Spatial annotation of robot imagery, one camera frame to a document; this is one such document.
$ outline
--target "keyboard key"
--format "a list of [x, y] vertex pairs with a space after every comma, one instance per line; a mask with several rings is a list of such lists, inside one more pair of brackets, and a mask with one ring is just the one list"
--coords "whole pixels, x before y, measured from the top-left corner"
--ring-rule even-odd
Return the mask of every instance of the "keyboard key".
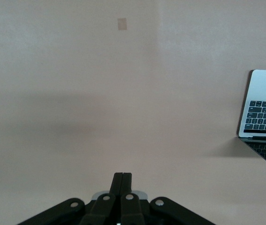
[[250, 108], [249, 108], [249, 112], [250, 112], [250, 113], [253, 113], [253, 112], [254, 112], [254, 113], [256, 113], [256, 112], [257, 112], [257, 113], [258, 113], [258, 112], [260, 113], [261, 111], [262, 111], [262, 108], [261, 108], [261, 107], [250, 107]]
[[257, 113], [256, 112], [249, 112], [248, 114], [247, 114], [247, 118], [257, 118]]
[[252, 124], [246, 124], [244, 126], [245, 129], [249, 129], [249, 130], [253, 129], [253, 127], [254, 127], [254, 125], [252, 125]]

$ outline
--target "table surface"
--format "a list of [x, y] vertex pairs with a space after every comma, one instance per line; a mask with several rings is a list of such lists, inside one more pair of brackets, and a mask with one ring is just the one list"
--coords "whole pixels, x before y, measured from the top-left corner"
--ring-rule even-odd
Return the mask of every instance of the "table surface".
[[[116, 116], [108, 113], [113, 104], [104, 101], [101, 110], [100, 103], [84, 95], [0, 95], [7, 119], [0, 122], [0, 224], [71, 197], [89, 203], [109, 190], [115, 172], [132, 173], [132, 189], [149, 200], [168, 197], [215, 224], [266, 224], [266, 161], [236, 137], [232, 121], [223, 123], [229, 110], [220, 118], [203, 115], [203, 102], [186, 112], [165, 101]], [[9, 116], [15, 106], [17, 116]]]

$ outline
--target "small rectangle on wall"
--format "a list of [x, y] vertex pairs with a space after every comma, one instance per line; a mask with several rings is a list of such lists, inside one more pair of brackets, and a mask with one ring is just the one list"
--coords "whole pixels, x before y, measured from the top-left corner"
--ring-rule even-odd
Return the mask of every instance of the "small rectangle on wall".
[[127, 29], [127, 19], [119, 18], [118, 19], [118, 30], [126, 30]]

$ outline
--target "silver laptop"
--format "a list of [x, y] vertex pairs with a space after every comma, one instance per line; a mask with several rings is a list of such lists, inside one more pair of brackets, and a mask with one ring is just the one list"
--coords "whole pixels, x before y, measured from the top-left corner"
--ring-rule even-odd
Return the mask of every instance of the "silver laptop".
[[250, 73], [238, 136], [266, 160], [266, 70]]

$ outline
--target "bolt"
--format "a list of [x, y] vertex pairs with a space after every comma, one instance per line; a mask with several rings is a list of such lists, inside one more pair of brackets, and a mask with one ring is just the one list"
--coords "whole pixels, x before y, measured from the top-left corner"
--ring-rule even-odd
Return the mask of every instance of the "bolt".
[[132, 194], [128, 194], [126, 196], [126, 200], [132, 200], [134, 198], [134, 196]]
[[77, 207], [78, 205], [79, 205], [79, 203], [74, 202], [74, 203], [71, 204], [71, 207], [72, 207], [72, 208], [75, 208], [75, 207]]
[[156, 202], [155, 202], [156, 205], [158, 206], [163, 206], [164, 205], [164, 202], [160, 199], [158, 199]]
[[104, 201], [107, 201], [107, 200], [109, 200], [109, 199], [110, 199], [110, 197], [109, 197], [108, 195], [106, 195], [106, 196], [103, 197], [103, 200], [104, 200]]

